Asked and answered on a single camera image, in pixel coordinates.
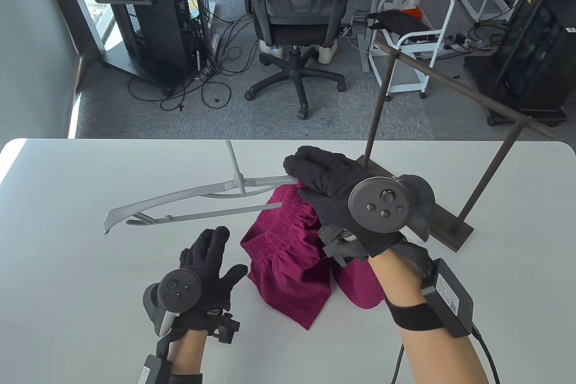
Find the person's right hand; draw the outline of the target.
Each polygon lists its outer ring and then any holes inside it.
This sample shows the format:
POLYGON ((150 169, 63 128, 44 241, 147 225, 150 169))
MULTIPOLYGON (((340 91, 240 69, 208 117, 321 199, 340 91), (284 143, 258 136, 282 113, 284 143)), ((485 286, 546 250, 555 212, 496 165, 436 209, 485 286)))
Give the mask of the person's right hand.
POLYGON ((369 257, 376 257, 405 244, 401 232, 378 233, 362 227, 348 209, 354 187, 369 178, 369 172, 345 155, 313 146, 301 146, 283 162, 288 176, 297 178, 304 187, 298 193, 315 210, 321 223, 343 228, 358 239, 369 257))

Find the person's left hand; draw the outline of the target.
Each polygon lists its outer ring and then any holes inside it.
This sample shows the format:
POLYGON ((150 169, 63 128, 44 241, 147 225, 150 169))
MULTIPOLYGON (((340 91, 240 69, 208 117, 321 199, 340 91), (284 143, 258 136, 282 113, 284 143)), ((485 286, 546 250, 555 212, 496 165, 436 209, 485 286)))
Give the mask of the person's left hand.
POLYGON ((226 323, 224 316, 231 308, 232 290, 248 274, 247 265, 240 263, 220 275, 229 237, 227 227, 207 228, 190 248, 181 252, 180 268, 199 277, 201 294, 191 310, 175 318, 174 329, 206 331, 213 335, 226 323))

